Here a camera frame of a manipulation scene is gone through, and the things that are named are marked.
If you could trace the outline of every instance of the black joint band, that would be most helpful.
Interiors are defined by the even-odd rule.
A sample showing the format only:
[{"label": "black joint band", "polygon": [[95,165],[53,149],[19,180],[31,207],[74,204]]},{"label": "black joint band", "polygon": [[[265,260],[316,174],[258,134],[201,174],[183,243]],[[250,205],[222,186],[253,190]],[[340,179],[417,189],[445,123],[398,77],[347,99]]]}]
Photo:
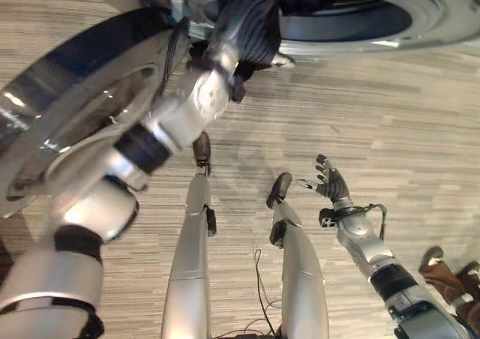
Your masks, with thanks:
[{"label": "black joint band", "polygon": [[412,275],[402,265],[388,265],[372,275],[370,282],[383,301],[417,285]]},{"label": "black joint band", "polygon": [[94,258],[100,264],[100,246],[102,238],[83,226],[65,225],[57,229],[53,235],[57,251],[71,251]]},{"label": "black joint band", "polygon": [[146,173],[164,165],[172,153],[141,124],[124,133],[115,148]]}]

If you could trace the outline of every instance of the brown object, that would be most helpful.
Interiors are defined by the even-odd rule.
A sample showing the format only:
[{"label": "brown object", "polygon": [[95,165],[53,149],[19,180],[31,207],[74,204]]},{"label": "brown object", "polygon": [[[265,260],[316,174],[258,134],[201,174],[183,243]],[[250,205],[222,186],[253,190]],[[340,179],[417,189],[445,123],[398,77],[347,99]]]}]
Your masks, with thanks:
[{"label": "brown object", "polygon": [[[427,284],[432,285],[438,293],[451,304],[455,299],[470,293],[466,290],[462,282],[452,273],[449,266],[440,261],[435,265],[430,265],[419,270]],[[473,283],[473,279],[469,276],[468,284]],[[477,334],[480,334],[480,301],[473,295],[473,301],[456,307],[457,315],[470,326],[470,328]]]},{"label": "brown object", "polygon": [[468,274],[468,271],[462,269],[457,273],[457,279],[462,283],[463,288],[475,300],[480,302],[480,277],[478,274]]}]

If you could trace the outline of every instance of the black wire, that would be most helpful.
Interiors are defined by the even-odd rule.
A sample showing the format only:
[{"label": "black wire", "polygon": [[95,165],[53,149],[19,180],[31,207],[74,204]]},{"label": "black wire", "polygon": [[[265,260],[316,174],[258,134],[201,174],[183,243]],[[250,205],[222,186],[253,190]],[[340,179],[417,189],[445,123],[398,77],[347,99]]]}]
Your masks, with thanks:
[{"label": "black wire", "polygon": [[263,306],[262,294],[260,293],[260,271],[258,269],[258,263],[260,261],[261,256],[262,256],[262,249],[255,250],[255,254],[253,257],[255,258],[256,289],[258,292],[258,299],[260,301],[260,306],[262,307],[263,316],[265,317],[265,320],[268,323],[268,326],[270,327],[270,331],[267,333],[267,335],[270,333],[275,335],[275,330],[273,329],[272,323],[270,322],[269,316],[267,315],[267,311]]},{"label": "black wire", "polygon": [[261,321],[265,322],[265,318],[257,318],[255,320],[252,320],[251,322],[249,322],[247,324],[247,326],[244,327],[243,334],[246,334],[247,330],[249,330],[248,328],[250,328],[253,324],[255,324],[256,322],[261,322]]},{"label": "black wire", "polygon": [[158,87],[157,91],[155,92],[154,98],[160,97],[167,87],[168,79],[170,78],[170,74],[172,73],[172,65],[173,59],[175,58],[175,51],[177,47],[177,43],[179,42],[179,38],[182,33],[188,30],[188,23],[190,20],[184,16],[178,25],[173,29],[172,34],[170,35],[170,39],[168,42],[168,48],[165,54],[165,68],[163,69],[163,77],[160,86]]},{"label": "black wire", "polygon": [[[232,334],[232,333],[238,333],[238,332],[243,332],[244,329],[236,329],[236,330],[232,330],[232,331],[229,331],[228,333],[225,333],[225,334],[222,334],[222,335],[218,335],[216,337],[213,337],[212,339],[218,339],[218,338],[223,338],[225,336],[227,336],[228,334]],[[260,333],[261,335],[265,335],[263,333],[263,331],[260,331],[260,330],[256,330],[256,329],[248,329],[249,332],[256,332],[256,333]]]}]

